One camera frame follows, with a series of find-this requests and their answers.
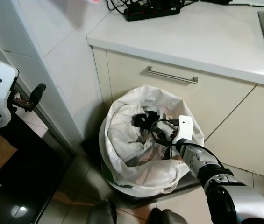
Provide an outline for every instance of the trash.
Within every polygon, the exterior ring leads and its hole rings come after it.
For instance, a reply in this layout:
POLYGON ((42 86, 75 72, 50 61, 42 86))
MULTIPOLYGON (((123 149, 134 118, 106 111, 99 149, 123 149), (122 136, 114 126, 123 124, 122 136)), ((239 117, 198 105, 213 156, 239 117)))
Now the trash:
MULTIPOLYGON (((203 146, 204 135, 184 101, 164 90, 142 86, 113 102, 99 136, 102 170, 119 191, 135 197, 172 192, 188 173, 179 154, 156 143, 148 131, 157 119, 193 119, 192 140, 203 146)), ((154 132, 170 139, 176 129, 159 122, 154 132)))

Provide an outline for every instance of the kitchen counter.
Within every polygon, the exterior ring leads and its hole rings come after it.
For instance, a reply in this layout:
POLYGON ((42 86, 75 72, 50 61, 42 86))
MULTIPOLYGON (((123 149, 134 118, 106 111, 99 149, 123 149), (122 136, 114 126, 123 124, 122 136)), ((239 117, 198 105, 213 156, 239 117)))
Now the kitchen counter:
POLYGON ((264 84, 264 8, 197 2, 179 15, 127 22, 109 13, 89 45, 264 84))

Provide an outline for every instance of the cabinet door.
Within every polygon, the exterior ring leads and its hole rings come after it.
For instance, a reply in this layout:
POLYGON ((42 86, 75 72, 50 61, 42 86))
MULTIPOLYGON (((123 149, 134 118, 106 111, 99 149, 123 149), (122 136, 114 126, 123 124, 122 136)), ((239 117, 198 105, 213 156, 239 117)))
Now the cabinet door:
POLYGON ((256 85, 212 73, 156 62, 107 51, 112 100, 142 85, 164 89, 185 100, 205 137, 232 112, 256 85), (198 78, 197 84, 148 74, 152 70, 185 79, 198 78))
POLYGON ((206 140, 222 162, 264 176, 264 86, 247 98, 206 140))

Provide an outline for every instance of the plastic bag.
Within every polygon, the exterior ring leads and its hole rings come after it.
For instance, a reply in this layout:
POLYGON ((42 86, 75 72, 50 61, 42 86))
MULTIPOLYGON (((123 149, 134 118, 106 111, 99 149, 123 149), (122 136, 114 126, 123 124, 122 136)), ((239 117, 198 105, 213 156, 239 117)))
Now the plastic bag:
POLYGON ((203 146, 204 135, 201 129, 182 99, 151 86, 135 88, 113 102, 101 125, 99 144, 104 161, 102 170, 114 188, 135 197, 172 192, 179 180, 189 172, 188 166, 181 160, 149 161, 140 166, 128 167, 116 153, 107 133, 113 114, 124 105, 164 106, 173 112, 176 118, 179 115, 191 116, 192 141, 203 146))

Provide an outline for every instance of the metal handle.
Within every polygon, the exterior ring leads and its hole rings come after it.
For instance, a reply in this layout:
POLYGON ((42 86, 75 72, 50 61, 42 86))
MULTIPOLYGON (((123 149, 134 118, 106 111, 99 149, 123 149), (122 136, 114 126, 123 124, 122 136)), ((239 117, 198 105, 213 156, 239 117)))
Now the metal handle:
POLYGON ((158 71, 152 71, 151 69, 152 69, 151 66, 147 67, 146 72, 149 73, 149 74, 153 74, 153 75, 158 75, 158 76, 163 76, 163 77, 167 77, 167 78, 176 79, 178 81, 183 81, 183 82, 188 82, 188 83, 193 83, 193 84, 197 84, 198 83, 198 77, 193 77, 192 79, 180 78, 180 77, 164 74, 164 73, 161 73, 161 72, 158 72, 158 71))

